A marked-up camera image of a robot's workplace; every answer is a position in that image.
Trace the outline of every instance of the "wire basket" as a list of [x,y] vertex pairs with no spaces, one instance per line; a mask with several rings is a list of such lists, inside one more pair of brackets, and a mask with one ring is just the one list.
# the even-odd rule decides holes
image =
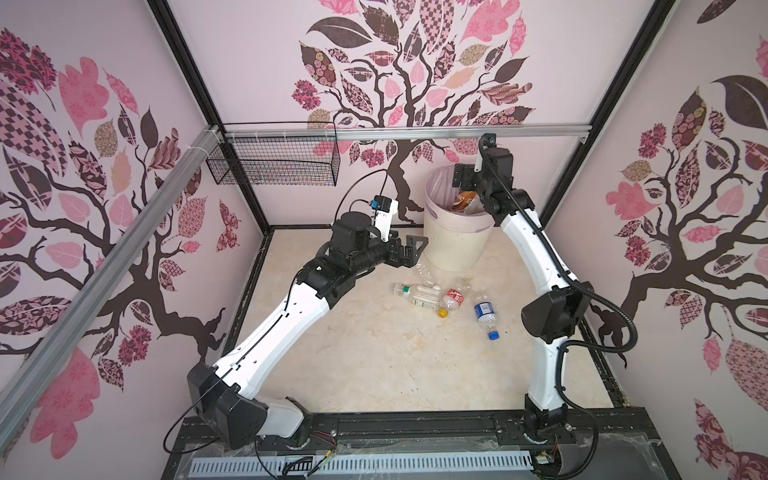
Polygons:
[[309,125],[317,135],[303,131],[291,136],[269,129],[253,136],[225,137],[226,143],[208,156],[208,168],[217,184],[336,186],[341,163],[336,126],[332,122]]

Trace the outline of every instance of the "beige floor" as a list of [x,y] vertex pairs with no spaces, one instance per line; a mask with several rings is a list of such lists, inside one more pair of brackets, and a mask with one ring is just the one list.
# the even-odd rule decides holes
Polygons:
[[[419,235],[420,229],[401,230]],[[330,230],[278,230],[259,277],[240,340],[285,297],[294,273],[330,239]],[[443,286],[455,274],[435,269]],[[512,242],[494,229],[465,276],[485,288],[499,315],[490,341],[466,304],[446,319],[392,294],[416,271],[387,265],[358,281],[280,360],[261,393],[292,396],[314,412],[521,409],[531,379],[531,337],[521,308],[535,298]],[[568,354],[566,388],[586,407],[611,401],[585,349]]]

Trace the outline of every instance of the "white trash can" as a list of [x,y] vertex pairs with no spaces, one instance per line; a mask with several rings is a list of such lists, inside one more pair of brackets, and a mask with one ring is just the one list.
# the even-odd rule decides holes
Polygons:
[[436,267],[458,272],[480,258],[494,220],[484,211],[471,215],[451,212],[458,194],[452,182],[453,165],[436,169],[426,182],[424,236],[429,238],[429,244],[424,254]]

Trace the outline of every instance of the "blue bottle label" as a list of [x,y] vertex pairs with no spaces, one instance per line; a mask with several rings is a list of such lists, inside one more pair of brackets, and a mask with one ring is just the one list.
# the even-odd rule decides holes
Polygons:
[[491,305],[491,302],[483,302],[475,305],[475,315],[478,318],[489,313],[493,313],[493,306]]

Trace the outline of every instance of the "wire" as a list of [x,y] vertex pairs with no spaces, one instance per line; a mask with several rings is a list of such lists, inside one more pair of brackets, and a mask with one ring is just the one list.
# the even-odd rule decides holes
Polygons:
[[547,255],[549,255],[549,258],[551,258],[552,263],[554,264],[554,268],[560,274],[560,278],[565,280],[565,282],[571,288],[583,294],[587,298],[590,298],[595,302],[600,303],[603,306],[606,306],[609,310],[613,310],[617,315],[619,315],[619,317],[621,317],[621,319],[626,324],[627,329],[629,330],[629,339],[622,346],[606,346],[606,345],[599,345],[597,343],[583,342],[581,340],[566,340],[558,348],[558,358],[554,368],[554,387],[557,389],[558,393],[560,394],[560,397],[563,399],[563,402],[565,402],[568,406],[574,409],[577,409],[580,412],[583,412],[585,415],[587,415],[591,419],[592,444],[590,445],[589,452],[587,453],[587,457],[584,459],[581,465],[579,465],[572,472],[565,473],[562,475],[546,475],[541,472],[537,472],[536,475],[542,478],[547,478],[549,480],[568,480],[569,478],[573,478],[577,475],[580,475],[587,468],[589,463],[592,461],[592,458],[594,457],[594,454],[598,449],[599,431],[598,431],[598,421],[594,417],[594,415],[592,415],[592,412],[586,410],[584,407],[573,402],[573,400],[569,399],[564,393],[565,388],[563,388],[563,385],[562,385],[562,372],[563,372],[563,362],[565,359],[565,353],[568,351],[569,346],[583,346],[588,349],[593,349],[599,352],[606,352],[606,353],[628,352],[629,350],[633,349],[635,345],[637,345],[637,328],[632,322],[632,319],[618,305],[611,302],[610,300],[605,299],[600,295],[597,295],[595,292],[591,292],[587,288],[583,287],[580,283],[575,282],[568,275],[568,272],[565,271],[565,268],[560,263],[560,260],[558,259],[557,254],[554,252],[552,245],[549,243],[549,240],[544,235],[544,231],[538,225],[536,225],[536,223],[529,217],[529,215],[525,212],[525,210],[523,210],[517,198],[515,198],[515,195],[512,194],[511,190],[509,190],[509,187],[504,183],[504,181],[502,181],[501,177],[499,177],[496,169],[493,168],[493,165],[491,165],[491,160],[488,158],[488,155],[485,153],[485,139],[483,137],[480,138],[478,148],[480,150],[480,155],[482,157],[483,162],[491,171],[491,174],[493,175],[493,177],[502,186],[502,188],[504,189],[504,192],[507,194],[507,197],[509,197],[512,203],[515,205],[515,208],[517,208],[518,212],[523,216],[523,218],[528,223],[528,225],[531,226],[534,233],[536,234],[538,239],[541,241],[541,244],[544,245],[544,249],[547,250]]

